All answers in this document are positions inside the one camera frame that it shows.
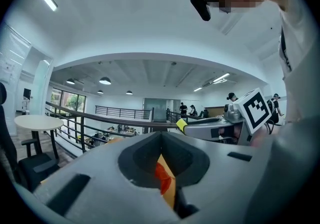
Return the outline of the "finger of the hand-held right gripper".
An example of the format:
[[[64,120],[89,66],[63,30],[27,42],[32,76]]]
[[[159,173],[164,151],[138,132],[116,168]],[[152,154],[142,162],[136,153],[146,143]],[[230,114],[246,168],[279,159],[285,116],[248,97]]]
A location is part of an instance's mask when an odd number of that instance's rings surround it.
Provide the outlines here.
[[[182,118],[176,122],[181,132],[188,137],[206,141],[221,140],[219,130],[226,127],[224,118],[206,118],[187,123]]]

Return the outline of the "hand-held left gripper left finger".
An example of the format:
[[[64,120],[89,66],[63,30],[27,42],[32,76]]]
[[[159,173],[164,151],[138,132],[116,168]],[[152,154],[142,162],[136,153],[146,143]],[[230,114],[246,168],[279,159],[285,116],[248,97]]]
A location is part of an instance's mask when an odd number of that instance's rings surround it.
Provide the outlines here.
[[[52,174],[35,197],[72,223],[175,223],[156,177],[161,133],[88,151]]]

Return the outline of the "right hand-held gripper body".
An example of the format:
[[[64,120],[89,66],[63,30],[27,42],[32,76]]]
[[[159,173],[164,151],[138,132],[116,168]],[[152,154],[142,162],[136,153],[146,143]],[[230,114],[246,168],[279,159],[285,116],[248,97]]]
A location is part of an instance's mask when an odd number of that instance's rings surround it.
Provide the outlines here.
[[[249,145],[253,134],[271,117],[271,111],[260,88],[247,92],[225,105],[223,117],[233,125],[240,123],[238,145]]]

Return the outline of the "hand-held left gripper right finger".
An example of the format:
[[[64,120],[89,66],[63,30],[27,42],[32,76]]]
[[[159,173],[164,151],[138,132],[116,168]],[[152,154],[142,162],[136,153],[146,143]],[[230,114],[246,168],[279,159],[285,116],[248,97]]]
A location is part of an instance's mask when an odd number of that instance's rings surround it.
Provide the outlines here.
[[[161,133],[161,154],[174,175],[176,194],[198,210],[224,192],[256,186],[267,165],[271,144],[270,138],[260,147],[251,147]]]

